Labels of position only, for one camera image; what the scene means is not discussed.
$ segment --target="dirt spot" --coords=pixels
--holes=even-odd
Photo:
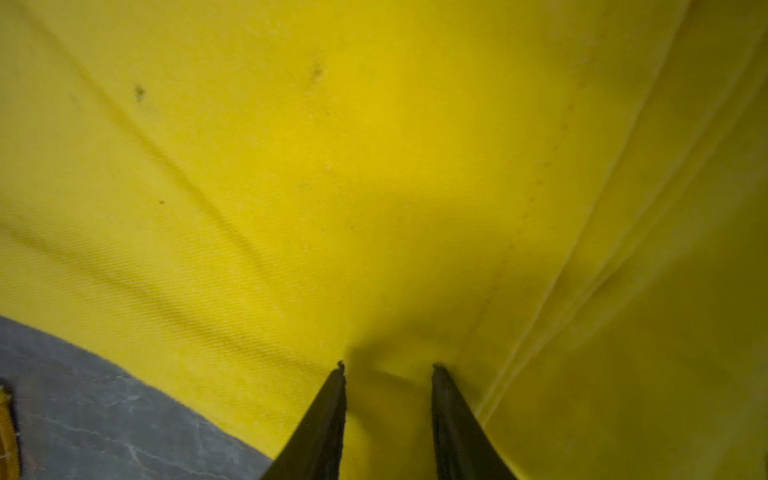
[[[139,84],[134,85],[134,96],[136,97],[136,103],[140,104],[144,100],[144,96],[147,94],[147,90]]]
[[[316,61],[314,65],[312,65],[312,68],[310,69],[310,81],[312,84],[315,84],[323,79],[323,74],[326,72],[326,69],[323,68],[323,65],[320,64],[319,61]]]

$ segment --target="gray stone floor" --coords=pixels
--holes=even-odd
[[[0,381],[14,393],[22,480],[255,480],[270,465],[117,366],[2,317]]]

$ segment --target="yellow tarp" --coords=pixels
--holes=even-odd
[[[0,2],[0,314],[275,455],[765,478],[768,2]]]

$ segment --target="slate floor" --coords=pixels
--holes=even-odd
[[[115,365],[0,317],[22,480],[256,480],[270,460]]]

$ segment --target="seam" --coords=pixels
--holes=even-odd
[[[764,36],[765,32],[766,32],[766,29],[764,29],[764,30],[763,30],[763,33],[760,35],[760,38],[761,38],[761,39],[762,39],[762,37]],[[520,365],[519,365],[519,366],[518,366],[516,369],[512,370],[512,372],[511,372],[511,374],[510,374],[510,376],[509,376],[508,380],[505,382],[505,385],[504,385],[504,387],[503,387],[503,390],[501,390],[501,392],[500,392],[500,393],[498,394],[498,396],[496,397],[496,402],[495,402],[495,404],[494,404],[494,407],[493,407],[493,411],[492,411],[492,412],[490,412],[490,413],[488,414],[488,419],[490,419],[490,417],[493,415],[493,413],[495,412],[495,410],[498,408],[498,404],[501,402],[501,400],[502,400],[502,398],[503,398],[504,394],[507,392],[507,390],[509,389],[510,385],[511,385],[511,384],[512,384],[512,382],[515,380],[515,378],[517,377],[517,375],[519,375],[519,374],[520,374],[520,372],[521,372],[523,369],[525,369],[525,367],[527,367],[527,366],[528,366],[528,365],[531,363],[531,361],[532,361],[533,359],[535,359],[535,358],[538,356],[538,354],[539,354],[539,353],[541,353],[541,351],[542,351],[542,350],[543,350],[543,349],[544,349],[544,348],[545,348],[545,347],[546,347],[546,346],[547,346],[547,345],[548,345],[548,344],[549,344],[549,343],[550,343],[550,342],[551,342],[551,341],[552,341],[552,340],[553,340],[553,339],[554,339],[554,338],[555,338],[555,337],[556,337],[556,336],[557,336],[559,333],[561,333],[563,330],[565,330],[565,329],[568,327],[568,325],[570,325],[570,324],[571,324],[571,321],[572,321],[572,320],[573,320],[573,319],[576,317],[576,315],[577,315],[578,311],[581,309],[581,307],[583,307],[583,306],[584,306],[584,304],[587,302],[587,300],[590,298],[590,296],[591,296],[591,295],[592,295],[592,294],[593,294],[595,291],[597,291],[597,290],[600,288],[600,286],[602,286],[602,284],[603,284],[603,283],[605,283],[605,281],[606,281],[608,278],[610,278],[610,277],[611,277],[611,275],[613,275],[613,273],[615,273],[616,271],[618,271],[618,270],[619,270],[619,269],[620,269],[620,268],[621,268],[621,267],[622,267],[622,266],[623,266],[623,265],[624,265],[624,264],[627,262],[627,260],[628,260],[628,259],[629,259],[629,258],[632,256],[632,254],[634,253],[634,251],[635,251],[635,250],[636,250],[636,249],[637,249],[637,248],[638,248],[638,247],[639,247],[639,246],[640,246],[640,245],[643,243],[643,239],[644,239],[645,237],[647,237],[647,236],[648,236],[648,235],[649,235],[651,232],[653,232],[654,228],[655,228],[655,227],[656,227],[656,226],[659,224],[659,222],[660,222],[661,220],[663,220],[663,219],[666,217],[666,215],[667,215],[667,213],[669,212],[669,210],[670,210],[670,209],[671,209],[673,206],[677,205],[677,203],[679,203],[680,199],[683,197],[683,195],[685,194],[685,192],[688,190],[688,187],[689,187],[689,186],[690,186],[690,185],[693,183],[693,181],[696,179],[696,177],[698,177],[698,174],[699,174],[699,173],[701,172],[701,170],[702,170],[702,169],[703,169],[703,168],[706,166],[706,164],[708,163],[709,159],[711,159],[711,158],[712,158],[712,157],[715,155],[715,153],[716,153],[716,152],[719,150],[719,148],[720,148],[720,145],[723,143],[723,141],[724,141],[724,140],[725,140],[725,139],[726,139],[726,138],[727,138],[727,137],[730,135],[730,133],[731,133],[731,132],[733,131],[733,129],[736,127],[736,125],[737,125],[737,124],[738,124],[738,122],[739,122],[739,119],[741,119],[741,117],[743,116],[743,112],[746,110],[746,108],[747,108],[747,107],[749,106],[749,104],[751,103],[752,99],[754,99],[754,97],[757,95],[757,92],[758,92],[758,91],[759,91],[759,90],[762,88],[763,84],[765,83],[766,74],[768,74],[768,69],[766,69],[766,70],[763,72],[763,74],[761,75],[761,79],[760,79],[760,80],[759,80],[759,81],[756,83],[756,85],[755,85],[755,87],[754,87],[753,91],[750,93],[750,95],[749,95],[749,97],[748,97],[747,101],[745,101],[745,102],[744,102],[744,104],[742,105],[742,107],[741,107],[741,111],[740,111],[740,112],[738,113],[738,115],[737,115],[737,116],[734,118],[734,121],[733,121],[733,123],[730,125],[730,127],[727,129],[727,131],[725,131],[725,132],[722,134],[722,136],[721,136],[720,140],[718,141],[718,144],[717,144],[717,146],[716,146],[716,147],[715,147],[715,148],[712,150],[712,152],[710,153],[710,155],[709,155],[709,156],[707,156],[707,159],[706,159],[705,161],[701,162],[701,165],[699,165],[699,167],[698,167],[698,168],[697,168],[697,169],[696,169],[696,170],[693,172],[693,174],[692,174],[692,175],[689,177],[689,179],[688,179],[688,180],[685,182],[685,185],[684,185],[684,186],[683,186],[683,187],[680,189],[680,192],[678,192],[678,195],[677,195],[677,197],[676,197],[676,198],[675,198],[673,201],[671,201],[671,202],[670,202],[670,203],[669,203],[669,204],[668,204],[666,207],[664,207],[664,209],[663,209],[663,210],[662,210],[662,211],[659,213],[658,217],[657,217],[657,218],[656,218],[656,219],[653,221],[653,223],[650,225],[650,227],[649,227],[649,228],[648,228],[648,230],[645,232],[645,234],[643,234],[642,238],[638,239],[638,241],[637,241],[637,242],[635,242],[635,245],[633,245],[632,249],[631,249],[631,250],[630,250],[630,251],[627,253],[627,256],[624,258],[624,260],[623,260],[621,263],[619,263],[618,265],[616,265],[616,266],[615,266],[615,268],[614,268],[614,269],[612,269],[610,272],[607,272],[607,271],[606,271],[606,272],[603,272],[603,271],[601,271],[601,272],[600,272],[600,274],[598,274],[598,276],[596,277],[596,278],[598,278],[599,280],[598,280],[597,282],[595,282],[595,283],[592,285],[592,288],[590,288],[590,289],[588,290],[588,293],[587,293],[587,294],[586,294],[584,297],[580,298],[580,300],[581,300],[581,301],[580,301],[580,302],[578,302],[578,304],[577,304],[577,301],[571,302],[571,306],[569,306],[569,308],[566,310],[566,314],[564,314],[564,315],[561,317],[561,319],[562,319],[562,318],[566,318],[566,320],[565,320],[563,323],[561,323],[560,321],[558,321],[558,322],[556,323],[556,327],[555,327],[555,330],[553,331],[553,333],[552,333],[552,334],[551,334],[551,335],[550,335],[550,336],[549,336],[549,337],[548,337],[548,338],[547,338],[547,339],[546,339],[544,342],[541,342],[541,343],[539,343],[538,347],[534,348],[534,350],[533,350],[533,353],[532,353],[532,354],[530,354],[530,355],[528,355],[528,356],[527,356],[527,357],[526,357],[526,358],[525,358],[525,359],[522,361],[522,363],[521,363],[521,364],[520,364]],[[618,310],[617,310],[617,312],[621,311],[623,308],[624,308],[624,306],[622,306],[620,309],[618,309]]]
[[[602,194],[605,191],[605,186],[608,184],[608,181],[610,180],[611,176],[613,175],[613,173],[615,171],[615,167],[616,167],[617,162],[624,156],[624,152],[626,150],[626,147],[629,144],[629,139],[631,138],[632,134],[634,133],[634,129],[637,126],[637,120],[641,117],[641,115],[642,115],[642,113],[643,113],[643,111],[645,109],[645,106],[646,106],[646,104],[648,102],[648,99],[650,98],[650,96],[654,92],[654,90],[656,88],[656,84],[657,84],[659,78],[661,77],[661,74],[664,71],[665,66],[667,65],[667,60],[669,59],[669,55],[670,55],[670,53],[672,51],[672,47],[673,47],[675,41],[677,40],[677,36],[680,34],[680,32],[682,30],[682,27],[683,27],[683,25],[685,23],[685,20],[687,18],[687,14],[688,14],[688,12],[690,10],[690,7],[691,7],[691,2],[688,2],[687,5],[686,5],[686,8],[684,9],[684,11],[682,13],[682,15],[680,16],[680,20],[677,23],[677,27],[675,28],[675,32],[672,34],[671,39],[669,40],[669,43],[668,43],[668,46],[667,46],[667,50],[664,53],[664,57],[663,57],[661,63],[657,67],[656,74],[655,74],[653,80],[651,81],[650,86],[649,86],[648,90],[646,91],[646,94],[643,97],[643,99],[642,99],[642,101],[641,101],[641,103],[639,105],[639,108],[637,109],[637,113],[634,115],[634,118],[632,120],[631,126],[630,126],[629,130],[627,131],[627,133],[626,133],[626,135],[624,137],[624,143],[622,144],[621,149],[619,150],[618,155],[614,158],[614,161],[613,161],[612,165],[610,166],[610,170],[608,171],[608,173],[607,173],[607,175],[606,175],[606,177],[605,177],[605,179],[603,181],[603,185],[601,187],[601,192],[595,197],[595,199],[594,199],[594,201],[593,201],[593,203],[592,203],[592,205],[590,207],[589,214],[587,215],[587,219],[584,222],[584,224],[582,225],[582,228],[579,231],[578,235],[574,239],[574,242],[571,245],[571,249],[568,252],[568,255],[565,257],[565,259],[564,259],[564,261],[563,261],[563,263],[561,265],[561,269],[558,271],[558,273],[553,277],[552,281],[550,282],[549,287],[547,288],[547,291],[545,293],[544,299],[539,303],[538,308],[536,309],[533,321],[531,321],[528,324],[528,326],[525,328],[525,330],[523,332],[523,335],[521,336],[520,340],[517,341],[517,343],[515,344],[515,347],[513,348],[513,350],[510,352],[510,355],[507,358],[507,361],[503,365],[502,369],[500,370],[499,374],[497,375],[496,380],[493,382],[493,384],[492,384],[491,388],[489,389],[488,393],[486,394],[486,396],[479,403],[479,405],[478,405],[478,410],[479,410],[478,421],[480,422],[480,425],[485,426],[485,424],[488,422],[488,420],[491,418],[491,416],[493,415],[494,411],[498,407],[498,404],[499,404],[500,400],[496,399],[496,398],[500,396],[499,395],[500,392],[502,392],[502,395],[503,395],[503,392],[505,392],[506,389],[507,389],[507,386],[503,386],[504,384],[508,383],[508,382],[505,381],[505,377],[508,376],[509,369],[511,368],[512,362],[514,361],[515,357],[517,356],[517,352],[518,352],[518,350],[520,348],[520,345],[522,345],[522,343],[528,338],[530,332],[533,330],[533,327],[535,326],[535,324],[536,324],[536,322],[538,320],[538,316],[541,313],[543,305],[546,303],[546,301],[547,301],[547,299],[548,299],[552,289],[554,288],[554,285],[555,285],[555,282],[557,281],[557,278],[559,278],[560,274],[562,273],[563,267],[570,260],[571,255],[572,255],[572,253],[573,253],[573,251],[575,249],[575,246],[578,244],[578,241],[579,241],[579,239],[581,238],[581,235],[584,232],[584,228],[588,224],[589,219],[591,218],[591,216],[592,216],[592,214],[594,212],[594,205],[602,197]],[[493,402],[491,408],[487,409],[488,405],[491,402]]]
[[[17,0],[8,2],[13,5],[27,23],[42,36],[48,40],[48,43],[54,51],[58,52],[69,61],[77,75],[91,86],[96,98],[107,108],[110,119],[124,131],[132,135],[143,149],[150,154],[154,163],[166,173],[166,175],[182,190],[187,192],[189,198],[210,217],[214,224],[225,234],[229,240],[237,246],[240,252],[252,263],[256,270],[264,275],[263,261],[261,255],[248,242],[247,238],[237,230],[229,220],[218,210],[213,201],[196,186],[184,171],[171,160],[170,156],[159,146],[157,146],[139,126],[130,118],[130,116],[120,107],[102,86],[91,76],[88,69],[72,54],[65,43],[43,23],[43,21],[29,8],[20,5]]]

